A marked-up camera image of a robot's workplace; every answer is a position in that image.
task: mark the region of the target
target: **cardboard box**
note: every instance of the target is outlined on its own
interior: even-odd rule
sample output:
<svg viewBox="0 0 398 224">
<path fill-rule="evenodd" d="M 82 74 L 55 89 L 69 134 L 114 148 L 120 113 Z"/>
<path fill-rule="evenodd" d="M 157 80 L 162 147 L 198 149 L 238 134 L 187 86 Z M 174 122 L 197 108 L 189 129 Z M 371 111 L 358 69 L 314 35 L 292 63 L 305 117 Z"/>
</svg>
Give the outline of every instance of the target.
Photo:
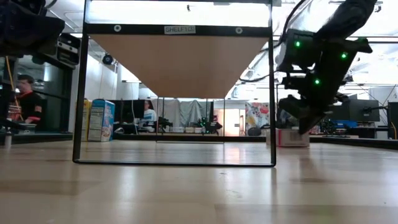
<svg viewBox="0 0 398 224">
<path fill-rule="evenodd" d="M 84 100 L 83 104 L 83 122 L 81 124 L 81 141 L 88 140 L 88 127 L 90 126 L 90 110 L 91 110 L 91 100 Z"/>
<path fill-rule="evenodd" d="M 271 144 L 271 131 L 267 130 L 267 144 Z M 308 147 L 310 136 L 308 133 L 299 135 L 296 129 L 276 129 L 276 146 L 278 147 Z"/>
<path fill-rule="evenodd" d="M 89 141 L 111 141 L 113 136 L 114 104 L 93 100 L 90 112 Z"/>
</svg>

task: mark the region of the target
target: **shelf label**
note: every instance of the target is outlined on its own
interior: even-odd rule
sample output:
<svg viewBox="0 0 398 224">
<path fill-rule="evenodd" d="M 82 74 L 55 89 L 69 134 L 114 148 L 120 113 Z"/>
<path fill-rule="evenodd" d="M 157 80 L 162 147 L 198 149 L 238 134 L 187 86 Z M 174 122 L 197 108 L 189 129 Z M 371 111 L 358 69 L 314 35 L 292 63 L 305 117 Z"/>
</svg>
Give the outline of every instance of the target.
<svg viewBox="0 0 398 224">
<path fill-rule="evenodd" d="M 164 34 L 196 34 L 195 26 L 165 26 Z"/>
</svg>

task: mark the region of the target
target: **woman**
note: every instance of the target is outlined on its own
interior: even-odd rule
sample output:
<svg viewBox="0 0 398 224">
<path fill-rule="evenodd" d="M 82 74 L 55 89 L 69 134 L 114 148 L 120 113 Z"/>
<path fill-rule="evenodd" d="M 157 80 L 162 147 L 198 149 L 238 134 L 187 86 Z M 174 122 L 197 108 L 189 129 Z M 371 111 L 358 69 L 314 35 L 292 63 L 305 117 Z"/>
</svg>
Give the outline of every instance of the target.
<svg viewBox="0 0 398 224">
<path fill-rule="evenodd" d="M 152 103 L 149 100 L 146 100 L 144 102 L 144 117 L 140 120 L 140 126 L 149 132 L 154 132 L 155 129 L 150 126 L 143 127 L 143 125 L 148 121 L 157 121 L 156 112 L 152 108 Z"/>
</svg>

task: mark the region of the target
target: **shelving unit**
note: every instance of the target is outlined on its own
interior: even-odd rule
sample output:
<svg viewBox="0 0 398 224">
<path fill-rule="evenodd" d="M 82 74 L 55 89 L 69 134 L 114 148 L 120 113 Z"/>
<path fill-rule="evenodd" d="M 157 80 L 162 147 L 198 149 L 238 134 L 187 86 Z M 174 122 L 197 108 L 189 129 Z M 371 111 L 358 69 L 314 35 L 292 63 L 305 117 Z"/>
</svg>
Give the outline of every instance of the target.
<svg viewBox="0 0 398 224">
<path fill-rule="evenodd" d="M 275 96 L 272 39 L 272 7 L 275 0 L 218 0 L 217 3 L 265 4 L 267 27 L 208 26 L 195 24 L 125 24 L 95 22 L 90 18 L 90 7 L 95 2 L 86 0 L 83 37 L 80 53 L 78 98 L 73 140 L 73 161 L 80 164 L 130 164 L 155 166 L 240 166 L 274 167 Z M 187 7 L 193 1 L 186 2 Z M 143 83 L 161 97 L 224 98 L 258 51 L 269 44 L 269 91 L 271 121 L 271 162 L 264 164 L 148 164 L 141 162 L 83 161 L 80 159 L 81 123 L 85 94 L 89 36 L 108 53 L 130 69 Z"/>
</svg>

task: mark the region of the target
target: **ceiling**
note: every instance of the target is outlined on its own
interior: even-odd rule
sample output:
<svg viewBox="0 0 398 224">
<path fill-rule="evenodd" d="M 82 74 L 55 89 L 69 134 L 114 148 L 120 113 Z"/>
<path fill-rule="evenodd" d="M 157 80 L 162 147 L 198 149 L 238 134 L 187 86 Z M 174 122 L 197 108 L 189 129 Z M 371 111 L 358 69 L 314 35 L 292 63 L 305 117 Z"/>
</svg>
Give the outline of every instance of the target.
<svg viewBox="0 0 398 224">
<path fill-rule="evenodd" d="M 282 7 L 274 7 L 272 18 L 274 21 L 275 35 L 280 35 L 282 33 L 282 28 L 285 23 L 287 15 L 290 13 L 295 4 L 299 2 L 299 0 L 283 0 Z M 316 31 L 325 23 L 325 21 L 333 14 L 334 10 L 338 7 L 338 4 L 341 1 L 332 1 L 332 0 L 307 0 L 303 6 L 297 11 L 297 15 L 294 16 L 290 27 L 302 30 L 310 30 Z M 91 20 L 96 22 L 112 22 L 112 18 L 115 18 L 117 21 L 124 21 L 128 23 L 137 23 L 142 22 L 143 18 L 146 18 L 144 14 L 140 14 L 141 16 L 137 16 L 140 19 L 135 18 L 131 15 L 137 15 L 137 9 L 134 6 L 139 4 L 139 1 L 93 1 L 93 9 L 90 11 Z M 170 3 L 168 5 L 167 12 L 176 11 L 178 13 L 183 13 L 186 10 L 186 2 L 178 2 Z M 157 2 L 147 1 L 146 4 L 160 4 Z M 59 17 L 66 22 L 65 32 L 81 32 L 82 24 L 83 24 L 83 0 L 64 0 L 58 1 L 50 10 L 49 16 Z M 193 6 L 192 9 L 200 8 L 201 11 L 196 12 L 196 14 L 201 15 L 202 12 L 213 12 L 213 8 L 202 8 L 201 6 Z M 398 21 L 398 13 L 396 13 L 396 9 L 398 8 L 397 0 L 382 0 L 378 2 L 377 8 L 368 20 L 368 23 L 357 31 L 354 36 L 371 36 L 371 37 L 397 37 L 398 40 L 398 26 L 392 26 L 392 21 Z M 153 10 L 153 7 L 147 7 L 146 9 Z M 217 6 L 217 10 L 225 11 L 231 10 L 231 12 L 238 12 L 239 8 L 231 7 L 231 6 Z M 261 18 L 264 21 L 252 21 L 253 26 L 263 26 L 267 25 L 267 11 L 258 12 L 252 11 L 251 7 L 245 8 L 246 11 L 250 13 L 245 13 L 245 17 L 249 17 L 251 20 L 253 18 Z M 160 12 L 159 8 L 150 11 L 151 13 Z M 173 19 L 169 18 L 173 13 L 168 13 L 167 15 L 163 15 L 162 19 Z M 350 72 L 354 76 L 354 80 L 356 83 L 398 83 L 397 75 L 389 75 L 393 73 L 397 73 L 397 65 L 396 58 L 398 56 L 398 44 L 372 44 L 372 48 L 374 53 L 366 55 L 366 54 L 358 54 L 357 60 L 353 63 Z M 104 54 L 104 50 L 95 42 L 90 42 L 90 54 L 94 57 L 101 58 Z M 275 49 L 275 55 L 277 55 L 279 49 Z M 243 74 L 243 78 L 256 78 L 261 77 L 268 74 L 268 58 L 267 54 L 258 55 L 249 67 L 252 67 L 254 64 L 257 64 L 253 67 L 253 71 L 249 73 L 250 76 L 245 77 L 246 73 Z M 277 74 L 277 78 L 281 78 L 283 74 Z M 263 80 L 257 85 L 265 85 L 267 86 L 267 80 Z"/>
</svg>

